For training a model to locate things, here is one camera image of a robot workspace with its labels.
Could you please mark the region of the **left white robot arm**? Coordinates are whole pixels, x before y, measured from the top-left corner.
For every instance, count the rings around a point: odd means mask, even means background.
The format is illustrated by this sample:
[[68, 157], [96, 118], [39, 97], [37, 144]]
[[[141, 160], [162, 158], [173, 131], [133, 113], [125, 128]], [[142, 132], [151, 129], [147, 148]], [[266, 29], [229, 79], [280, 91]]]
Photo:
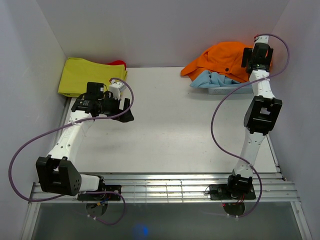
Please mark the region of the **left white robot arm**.
[[133, 98], [121, 98], [131, 87], [119, 78], [110, 79], [110, 85], [88, 82], [73, 106], [68, 123], [57, 143], [46, 157], [36, 161], [36, 171], [41, 190], [46, 193], [75, 196], [88, 192], [95, 200], [106, 195], [103, 179], [97, 175], [81, 174], [76, 166], [76, 156], [89, 128], [96, 120], [113, 119], [121, 123], [134, 120], [131, 112]]

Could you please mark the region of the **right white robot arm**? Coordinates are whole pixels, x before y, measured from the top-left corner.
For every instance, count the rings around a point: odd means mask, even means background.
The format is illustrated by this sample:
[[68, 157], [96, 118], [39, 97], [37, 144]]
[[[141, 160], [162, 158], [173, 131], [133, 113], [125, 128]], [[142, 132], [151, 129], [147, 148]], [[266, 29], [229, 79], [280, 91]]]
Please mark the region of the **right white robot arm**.
[[282, 101], [273, 94], [270, 86], [270, 65], [273, 49], [263, 42], [245, 48], [241, 66], [249, 75], [253, 99], [245, 113], [243, 125], [245, 139], [240, 159], [228, 177], [226, 194], [232, 199], [254, 199], [253, 169], [261, 144], [273, 130], [282, 108]]

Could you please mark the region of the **orange trousers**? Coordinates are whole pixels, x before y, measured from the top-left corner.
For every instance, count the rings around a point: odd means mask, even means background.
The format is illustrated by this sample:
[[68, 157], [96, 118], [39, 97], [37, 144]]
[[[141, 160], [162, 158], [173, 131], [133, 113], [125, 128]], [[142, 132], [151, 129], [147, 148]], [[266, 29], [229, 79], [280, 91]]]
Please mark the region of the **orange trousers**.
[[185, 66], [180, 75], [194, 81], [202, 72], [215, 72], [240, 83], [249, 80], [246, 70], [241, 67], [243, 52], [250, 48], [238, 41], [224, 41], [206, 49], [199, 57]]

